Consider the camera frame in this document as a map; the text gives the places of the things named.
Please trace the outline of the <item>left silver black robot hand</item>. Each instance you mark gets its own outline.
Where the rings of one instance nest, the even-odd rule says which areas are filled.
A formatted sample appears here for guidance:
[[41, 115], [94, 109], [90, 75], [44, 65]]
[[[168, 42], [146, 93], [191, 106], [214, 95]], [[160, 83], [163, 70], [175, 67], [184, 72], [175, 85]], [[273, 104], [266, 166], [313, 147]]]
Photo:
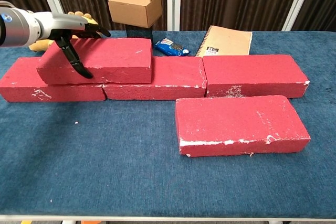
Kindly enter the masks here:
[[75, 35], [78, 38], [100, 38], [101, 35], [111, 36], [110, 32], [100, 26], [88, 22], [82, 16], [59, 14], [52, 12], [36, 12], [33, 17], [40, 25], [38, 41], [49, 39], [56, 42], [57, 46], [63, 51], [71, 66], [83, 77], [93, 78], [87, 70], [71, 44], [71, 39]]

